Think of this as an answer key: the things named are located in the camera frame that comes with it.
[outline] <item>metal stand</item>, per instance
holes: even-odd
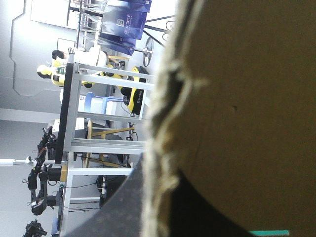
[[[66,188],[64,193],[64,206],[69,207],[72,202],[83,200],[99,200],[99,197],[71,197],[74,176],[83,175],[129,175],[131,168],[74,168],[74,152],[80,153],[104,153],[104,154],[141,154],[145,151],[145,142],[141,141],[118,141],[118,140],[97,140],[97,139],[75,139],[75,126],[77,117],[100,120],[115,120],[123,122],[141,123],[143,122],[142,114],[146,101],[146,91],[153,90],[154,85],[151,83],[136,82],[125,79],[115,79],[111,77],[100,77],[91,75],[82,75],[80,71],[83,69],[91,69],[103,71],[107,73],[119,74],[122,76],[136,76],[145,78],[146,81],[155,77],[148,74],[139,74],[130,71],[118,70],[113,68],[97,67],[84,65],[79,63],[67,63],[64,98],[62,103],[60,125],[58,133],[58,147],[56,151],[55,163],[61,163],[62,157],[68,160],[68,173],[66,180]],[[86,112],[78,112],[78,103],[80,96],[81,81],[89,81],[108,85],[118,85],[125,87],[134,87],[143,89],[143,101],[139,118],[93,114]],[[63,210],[63,223],[61,225],[60,237],[65,236],[67,229],[67,221],[69,209]]]
[[[160,20],[164,20],[164,19],[168,19],[168,18],[172,18],[175,17],[176,15],[171,15],[171,16],[164,16],[164,17],[160,17],[160,18],[155,18],[155,19],[151,19],[151,20],[147,20],[146,23],[148,22],[155,22],[155,21],[160,21]],[[158,31],[158,32],[163,32],[164,34],[169,34],[171,32],[171,30],[169,30],[167,28],[166,25],[166,29],[162,29],[162,28],[158,28],[158,27],[154,27],[154,26],[149,26],[149,25],[145,25],[146,29],[150,29],[153,31]],[[158,44],[160,44],[162,47],[164,47],[164,44],[161,43],[158,39],[156,39],[155,37],[153,37],[151,34],[149,34],[147,31],[144,30],[144,33],[147,34],[150,38],[152,38],[154,41],[156,41]]]

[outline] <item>shopping bag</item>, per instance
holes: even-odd
[[[123,6],[107,5],[102,18],[102,32],[140,40],[146,17],[146,12],[131,10]]]
[[[101,33],[99,37],[99,44],[106,48],[131,56],[134,52],[136,39]]]

